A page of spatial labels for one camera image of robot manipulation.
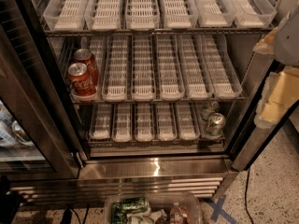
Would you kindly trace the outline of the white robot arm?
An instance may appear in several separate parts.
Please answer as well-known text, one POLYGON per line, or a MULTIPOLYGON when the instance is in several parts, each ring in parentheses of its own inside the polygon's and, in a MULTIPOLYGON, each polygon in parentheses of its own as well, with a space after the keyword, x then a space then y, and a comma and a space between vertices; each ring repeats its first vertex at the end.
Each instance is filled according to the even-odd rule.
POLYGON ((254 123, 261 129, 277 125, 299 100, 299 6, 291 9, 268 35, 253 48, 262 55, 270 55, 285 68, 266 79, 254 123))

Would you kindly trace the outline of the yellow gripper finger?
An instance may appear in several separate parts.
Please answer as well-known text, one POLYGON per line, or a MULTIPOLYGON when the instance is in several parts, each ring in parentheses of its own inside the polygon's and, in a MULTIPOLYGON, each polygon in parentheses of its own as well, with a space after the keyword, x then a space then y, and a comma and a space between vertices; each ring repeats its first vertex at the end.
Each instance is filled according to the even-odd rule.
POLYGON ((253 51, 263 55, 274 54, 274 43, 278 28, 275 27, 270 33, 264 36, 254 47, 253 51))
POLYGON ((286 66, 278 74, 271 72, 256 109, 255 125, 261 129, 274 127, 298 100, 299 68, 286 66))

